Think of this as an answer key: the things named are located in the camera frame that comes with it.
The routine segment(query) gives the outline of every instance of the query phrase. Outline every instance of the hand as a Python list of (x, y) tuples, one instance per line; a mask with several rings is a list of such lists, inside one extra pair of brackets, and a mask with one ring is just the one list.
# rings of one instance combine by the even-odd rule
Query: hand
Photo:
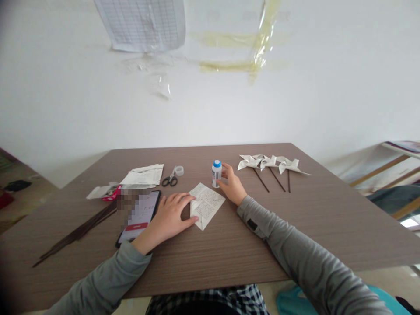
[(222, 166), (226, 168), (222, 170), (222, 177), (227, 179), (227, 185), (221, 180), (217, 180), (217, 183), (226, 194), (226, 197), (237, 206), (240, 206), (248, 194), (244, 186), (242, 186), (239, 177), (234, 174), (233, 168), (226, 163), (222, 163)]
[(160, 243), (174, 237), (196, 223), (199, 219), (197, 216), (185, 221), (181, 220), (182, 210), (194, 199), (195, 197), (190, 196), (187, 192), (172, 194), (168, 198), (164, 196), (159, 203), (153, 220), (132, 242), (134, 247), (140, 253), (146, 255)]

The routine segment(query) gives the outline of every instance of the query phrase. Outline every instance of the tape roll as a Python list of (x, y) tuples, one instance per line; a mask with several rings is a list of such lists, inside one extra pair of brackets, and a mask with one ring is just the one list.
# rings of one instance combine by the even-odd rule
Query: tape roll
[(175, 174), (177, 176), (182, 176), (184, 175), (184, 168), (182, 166), (177, 166), (175, 167)]

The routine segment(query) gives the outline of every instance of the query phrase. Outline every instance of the white wall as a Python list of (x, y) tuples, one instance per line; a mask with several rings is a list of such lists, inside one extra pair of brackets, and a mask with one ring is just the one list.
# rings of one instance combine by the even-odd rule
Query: white wall
[[(238, 31), (242, 6), (260, 7), (202, 2), (185, 0), (187, 32)], [(246, 73), (201, 73), (196, 64), (249, 51), (205, 48), (187, 36), (174, 55), (188, 61), (167, 69), (172, 101), (151, 95), (140, 71), (126, 71), (121, 62), (140, 55), (110, 49), (90, 0), (13, 1), (7, 9), (0, 147), (58, 187), (113, 148), (268, 142), (292, 142), (351, 180), (394, 157), (374, 151), (378, 143), (420, 139), (416, 0), (284, 0), (290, 17), (274, 30), (293, 35), (251, 86)], [(219, 21), (208, 18), (214, 11)], [(290, 65), (270, 70), (270, 60)]]

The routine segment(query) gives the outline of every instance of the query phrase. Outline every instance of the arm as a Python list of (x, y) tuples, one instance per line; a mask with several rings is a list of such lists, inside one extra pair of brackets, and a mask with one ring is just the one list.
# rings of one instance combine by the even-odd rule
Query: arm
[(125, 241), (113, 257), (76, 282), (45, 315), (113, 313), (124, 294), (146, 270), (151, 257)]
[(219, 185), (239, 206), (237, 213), (266, 241), (287, 275), (303, 290), (320, 314), (392, 314), (376, 294), (321, 245), (247, 196), (232, 167)]
[(148, 227), (132, 243), (122, 243), (112, 258), (76, 282), (45, 315), (113, 313), (149, 265), (152, 255), (147, 253), (198, 221), (198, 217), (181, 220), (182, 210), (194, 199), (188, 193), (163, 197)]

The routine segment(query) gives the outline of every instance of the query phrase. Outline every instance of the left hand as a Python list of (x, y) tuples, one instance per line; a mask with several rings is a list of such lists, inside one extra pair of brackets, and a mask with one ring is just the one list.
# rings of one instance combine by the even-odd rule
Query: left hand
[(132, 242), (134, 247), (146, 255), (160, 243), (194, 225), (199, 219), (197, 216), (185, 221), (181, 220), (182, 210), (194, 199), (195, 197), (187, 192), (172, 194), (168, 198), (164, 196), (153, 220)]

